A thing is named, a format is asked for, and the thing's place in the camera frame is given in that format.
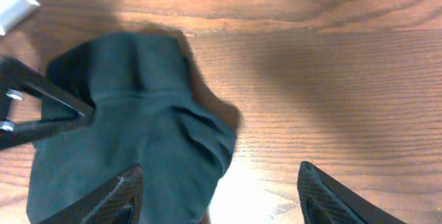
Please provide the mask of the black t-shirt with logo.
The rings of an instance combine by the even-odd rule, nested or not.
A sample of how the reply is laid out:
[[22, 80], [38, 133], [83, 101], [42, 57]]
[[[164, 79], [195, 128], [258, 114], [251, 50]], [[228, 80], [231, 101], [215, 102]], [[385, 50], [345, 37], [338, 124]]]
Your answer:
[[176, 39], [114, 33], [49, 63], [46, 77], [93, 106], [90, 125], [34, 144], [27, 202], [38, 223], [129, 165], [144, 176], [143, 223], [199, 223], [236, 134], [202, 108]]

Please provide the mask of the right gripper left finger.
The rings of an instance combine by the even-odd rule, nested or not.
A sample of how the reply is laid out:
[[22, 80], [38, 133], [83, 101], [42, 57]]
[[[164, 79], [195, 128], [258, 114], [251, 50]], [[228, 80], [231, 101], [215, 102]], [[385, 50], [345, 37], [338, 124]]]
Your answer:
[[132, 164], [39, 224], [138, 224], [143, 190], [141, 165]]

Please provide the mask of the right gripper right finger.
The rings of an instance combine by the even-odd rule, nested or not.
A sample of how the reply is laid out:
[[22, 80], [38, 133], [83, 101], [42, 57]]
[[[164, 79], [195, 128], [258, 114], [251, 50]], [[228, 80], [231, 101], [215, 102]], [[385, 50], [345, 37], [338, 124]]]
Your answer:
[[405, 224], [307, 161], [300, 164], [297, 190], [305, 224]]

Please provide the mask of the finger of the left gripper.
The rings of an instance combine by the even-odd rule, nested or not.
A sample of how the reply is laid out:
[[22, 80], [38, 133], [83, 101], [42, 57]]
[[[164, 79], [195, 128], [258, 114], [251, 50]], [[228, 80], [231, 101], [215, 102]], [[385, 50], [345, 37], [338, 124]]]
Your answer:
[[[24, 94], [41, 100], [41, 118], [15, 123], [14, 101]], [[49, 138], [90, 124], [94, 108], [12, 57], [1, 57], [1, 149]]]

